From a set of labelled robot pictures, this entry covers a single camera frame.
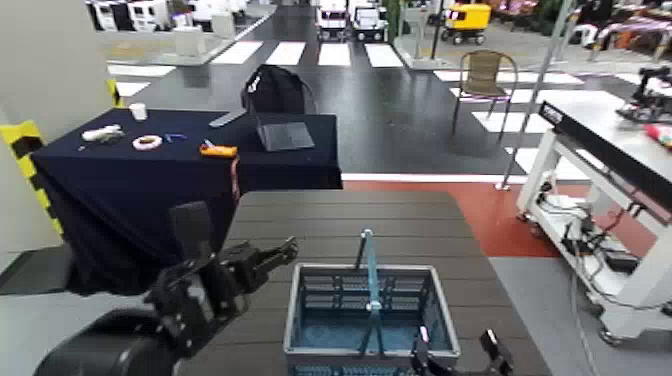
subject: black table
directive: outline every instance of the black table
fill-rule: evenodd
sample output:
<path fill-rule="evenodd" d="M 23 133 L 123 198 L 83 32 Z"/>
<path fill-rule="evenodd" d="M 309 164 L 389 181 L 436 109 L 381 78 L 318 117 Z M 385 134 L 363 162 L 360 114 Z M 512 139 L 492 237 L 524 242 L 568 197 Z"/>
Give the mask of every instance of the black table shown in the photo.
<path fill-rule="evenodd" d="M 296 262 L 354 262 L 363 228 L 373 229 L 380 264 L 433 265 L 462 349 L 458 370 L 482 375 L 478 336 L 492 328 L 511 350 L 516 375 L 550 376 L 497 274 L 455 200 L 435 192 L 253 192 L 242 198 L 226 246 L 262 248 L 299 239 Z M 186 376 L 287 374 L 282 339 L 294 264 L 276 269 L 250 310 L 187 361 Z"/>
<path fill-rule="evenodd" d="M 255 122 L 243 117 L 223 128 L 208 123 L 221 112 L 149 110 L 141 123 L 130 111 L 113 109 L 33 154 L 65 238 L 77 259 L 80 292 L 144 291 L 159 269 L 182 259 L 168 209 L 182 203 L 208 203 L 215 228 L 213 244 L 226 236 L 235 208 L 231 160 L 202 157 L 204 139 L 239 147 L 241 193 L 271 189 L 340 189 L 336 117 L 260 114 L 264 123 L 305 122 L 315 148 L 265 152 Z M 81 133 L 120 124 L 126 136 L 114 145 L 87 144 Z M 177 133 L 186 140 L 137 151 L 139 136 Z"/>

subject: black tablecloth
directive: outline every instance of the black tablecloth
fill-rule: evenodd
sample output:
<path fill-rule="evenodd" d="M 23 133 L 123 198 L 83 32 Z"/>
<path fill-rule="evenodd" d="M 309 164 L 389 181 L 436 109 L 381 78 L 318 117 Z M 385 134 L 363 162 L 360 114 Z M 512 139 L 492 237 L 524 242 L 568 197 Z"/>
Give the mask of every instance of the black tablecloth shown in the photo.
<path fill-rule="evenodd" d="M 168 210 L 182 203 L 208 203 L 223 242 L 235 203 L 231 160 L 202 157 L 204 139 L 239 148 L 241 193 L 271 189 L 340 189 L 336 117 L 333 115 L 260 114 L 264 123 L 303 121 L 315 148 L 265 152 L 255 122 L 243 117 L 223 128 L 208 123 L 221 112 L 149 110 L 141 123 L 128 110 L 113 109 L 33 154 L 65 238 L 75 253 L 80 292 L 144 291 L 158 270 L 182 259 Z M 119 124 L 126 136 L 114 145 L 85 143 L 81 133 Z M 168 143 L 165 134 L 186 140 Z M 152 151 L 131 142 L 142 135 L 164 137 Z"/>

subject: white cup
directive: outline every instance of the white cup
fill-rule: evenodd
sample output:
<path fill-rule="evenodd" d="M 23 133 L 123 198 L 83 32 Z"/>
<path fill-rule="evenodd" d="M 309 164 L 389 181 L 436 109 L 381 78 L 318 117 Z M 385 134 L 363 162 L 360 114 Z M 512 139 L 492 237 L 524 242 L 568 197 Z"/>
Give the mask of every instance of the white cup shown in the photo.
<path fill-rule="evenodd" d="M 131 110 L 133 118 L 137 121 L 143 121 L 147 119 L 147 107 L 144 103 L 133 103 L 128 106 L 128 109 Z"/>

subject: plastic basket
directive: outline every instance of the plastic basket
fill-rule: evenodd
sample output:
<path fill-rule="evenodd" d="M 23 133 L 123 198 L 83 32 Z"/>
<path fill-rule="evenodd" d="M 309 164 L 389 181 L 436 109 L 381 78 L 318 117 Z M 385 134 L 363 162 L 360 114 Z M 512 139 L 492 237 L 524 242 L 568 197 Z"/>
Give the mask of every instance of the plastic basket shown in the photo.
<path fill-rule="evenodd" d="M 421 325 L 429 331 L 434 360 L 455 364 L 460 347 L 434 267 L 377 265 L 373 270 L 383 354 L 379 337 L 370 331 L 370 273 L 353 265 L 296 266 L 284 338 L 290 375 L 413 374 L 410 353 Z M 367 332 L 371 335 L 362 347 Z"/>

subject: basket handle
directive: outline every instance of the basket handle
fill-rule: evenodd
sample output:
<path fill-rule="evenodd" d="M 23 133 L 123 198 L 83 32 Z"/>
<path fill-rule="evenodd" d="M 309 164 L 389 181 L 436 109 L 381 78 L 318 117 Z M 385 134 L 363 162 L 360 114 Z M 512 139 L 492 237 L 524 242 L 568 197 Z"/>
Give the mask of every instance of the basket handle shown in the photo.
<path fill-rule="evenodd" d="M 376 250 L 373 248 L 373 231 L 365 229 L 361 234 L 361 243 L 359 244 L 359 252 L 357 253 L 357 260 L 355 261 L 354 269 L 359 270 L 362 262 L 362 256 L 366 253 L 366 266 L 369 277 L 369 304 L 366 309 L 371 312 L 369 315 L 369 327 L 362 338 L 362 343 L 359 346 L 359 355 L 363 356 L 371 338 L 371 332 L 376 329 L 378 337 L 378 351 L 380 356 L 385 355 L 385 347 L 383 346 L 383 330 L 380 318 L 380 310 L 382 304 L 380 303 L 379 287 L 378 287 L 378 268 L 376 262 Z"/>

